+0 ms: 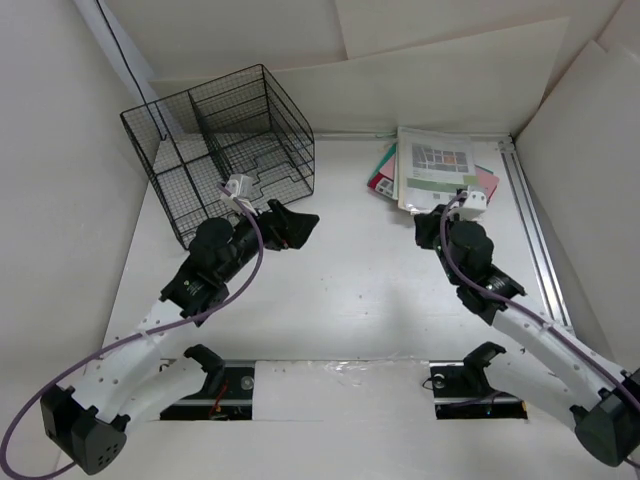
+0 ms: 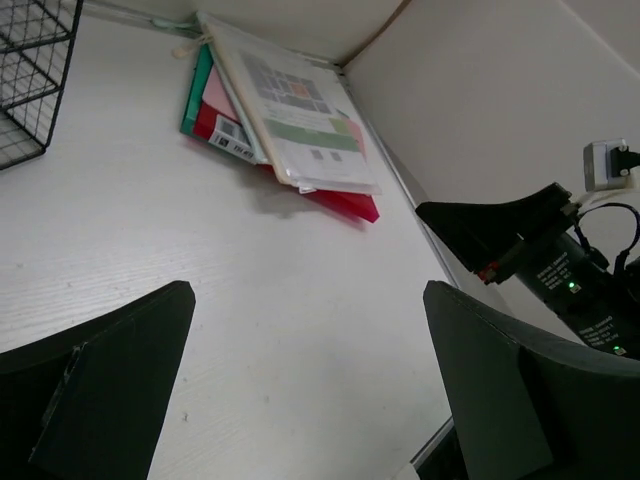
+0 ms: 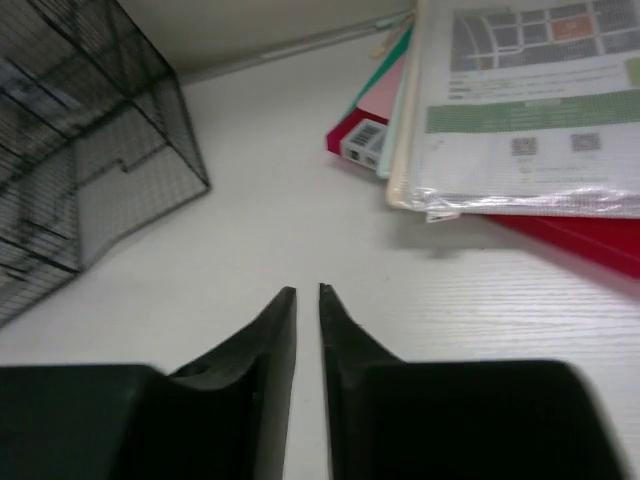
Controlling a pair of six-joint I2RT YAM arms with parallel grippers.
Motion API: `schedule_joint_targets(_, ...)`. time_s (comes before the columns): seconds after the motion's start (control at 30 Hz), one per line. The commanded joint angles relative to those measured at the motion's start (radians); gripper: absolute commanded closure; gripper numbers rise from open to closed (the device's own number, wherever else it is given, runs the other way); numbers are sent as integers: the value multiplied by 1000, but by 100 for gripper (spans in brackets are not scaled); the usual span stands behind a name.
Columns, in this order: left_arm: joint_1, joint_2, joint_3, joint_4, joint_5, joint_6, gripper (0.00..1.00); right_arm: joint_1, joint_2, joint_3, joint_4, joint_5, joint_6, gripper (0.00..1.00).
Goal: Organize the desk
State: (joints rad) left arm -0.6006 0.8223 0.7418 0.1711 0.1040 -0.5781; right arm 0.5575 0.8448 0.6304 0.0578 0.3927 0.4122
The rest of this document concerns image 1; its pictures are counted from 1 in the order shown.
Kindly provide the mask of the clear sleeve map brochure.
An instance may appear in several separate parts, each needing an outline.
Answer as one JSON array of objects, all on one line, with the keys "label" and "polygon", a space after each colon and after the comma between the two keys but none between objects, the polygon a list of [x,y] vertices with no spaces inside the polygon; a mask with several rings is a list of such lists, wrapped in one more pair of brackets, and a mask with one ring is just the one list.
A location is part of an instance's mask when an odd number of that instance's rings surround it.
[{"label": "clear sleeve map brochure", "polygon": [[398,207],[411,214],[430,212],[479,184],[468,135],[399,127],[396,166]]}]

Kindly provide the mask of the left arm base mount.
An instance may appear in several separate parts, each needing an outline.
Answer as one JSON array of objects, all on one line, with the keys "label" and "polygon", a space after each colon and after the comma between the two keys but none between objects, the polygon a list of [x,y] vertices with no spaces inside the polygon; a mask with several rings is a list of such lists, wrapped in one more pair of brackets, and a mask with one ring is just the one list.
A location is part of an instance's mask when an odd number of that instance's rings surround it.
[{"label": "left arm base mount", "polygon": [[201,388],[164,409],[162,421],[250,421],[253,415],[256,362],[227,362],[204,345],[185,356],[197,361],[205,377]]}]

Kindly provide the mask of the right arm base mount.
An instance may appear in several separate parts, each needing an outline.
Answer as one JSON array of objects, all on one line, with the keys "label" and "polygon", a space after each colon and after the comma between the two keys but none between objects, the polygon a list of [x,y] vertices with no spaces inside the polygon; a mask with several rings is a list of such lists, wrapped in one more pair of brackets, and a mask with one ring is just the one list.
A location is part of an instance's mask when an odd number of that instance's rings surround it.
[{"label": "right arm base mount", "polygon": [[437,420],[527,420],[525,403],[492,388],[485,374],[506,349],[485,342],[462,360],[429,362],[422,388],[433,395]]}]

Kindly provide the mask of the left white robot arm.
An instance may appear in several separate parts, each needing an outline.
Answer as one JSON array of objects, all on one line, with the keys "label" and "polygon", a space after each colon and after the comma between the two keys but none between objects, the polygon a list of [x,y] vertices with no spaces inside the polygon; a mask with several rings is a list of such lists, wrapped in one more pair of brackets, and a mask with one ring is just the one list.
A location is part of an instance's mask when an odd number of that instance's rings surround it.
[{"label": "left white robot arm", "polygon": [[77,383],[53,383],[40,396],[48,438],[85,474],[106,469],[136,424],[185,396],[220,390],[225,362],[196,343],[199,327],[234,299],[228,283],[245,265],[259,266],[268,250],[301,249],[320,221],[277,200],[265,212],[230,201],[241,219],[200,224],[186,260],[134,332],[98,353]]}]

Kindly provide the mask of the pink paper folder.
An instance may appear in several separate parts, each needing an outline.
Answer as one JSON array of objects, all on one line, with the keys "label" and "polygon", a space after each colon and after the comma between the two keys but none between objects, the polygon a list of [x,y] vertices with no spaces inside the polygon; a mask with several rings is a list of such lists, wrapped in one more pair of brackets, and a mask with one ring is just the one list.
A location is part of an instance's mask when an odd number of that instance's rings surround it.
[{"label": "pink paper folder", "polygon": [[480,165],[475,166],[478,185],[482,187],[487,196],[487,203],[490,203],[498,186],[500,179],[493,171],[488,170]]}]

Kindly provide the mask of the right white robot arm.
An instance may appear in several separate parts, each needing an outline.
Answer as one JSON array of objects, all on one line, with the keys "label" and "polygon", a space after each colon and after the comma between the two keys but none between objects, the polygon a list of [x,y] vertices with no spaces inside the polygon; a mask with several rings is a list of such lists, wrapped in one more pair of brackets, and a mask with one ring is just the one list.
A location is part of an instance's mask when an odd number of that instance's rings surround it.
[{"label": "right white robot arm", "polygon": [[493,263],[494,244],[465,218],[461,201],[415,216],[415,241],[434,251],[462,305],[518,349],[485,342],[463,360],[473,393],[500,392],[530,403],[572,430],[609,467],[639,448],[639,373],[589,348],[546,317],[524,287]]}]

